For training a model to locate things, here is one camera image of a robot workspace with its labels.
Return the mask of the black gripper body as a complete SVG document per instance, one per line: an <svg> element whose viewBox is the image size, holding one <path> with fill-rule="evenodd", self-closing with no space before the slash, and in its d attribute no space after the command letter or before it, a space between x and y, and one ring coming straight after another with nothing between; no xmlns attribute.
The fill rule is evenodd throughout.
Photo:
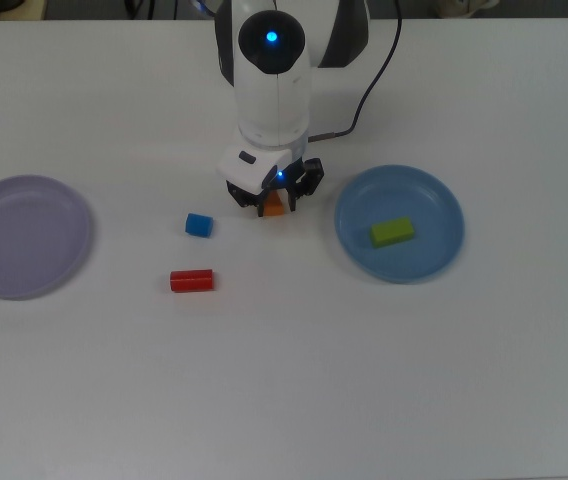
<svg viewBox="0 0 568 480"><path fill-rule="evenodd" d="M305 168L302 160L297 160L283 169L273 167L263 181L263 188L286 189L295 185L304 173Z"/></svg>

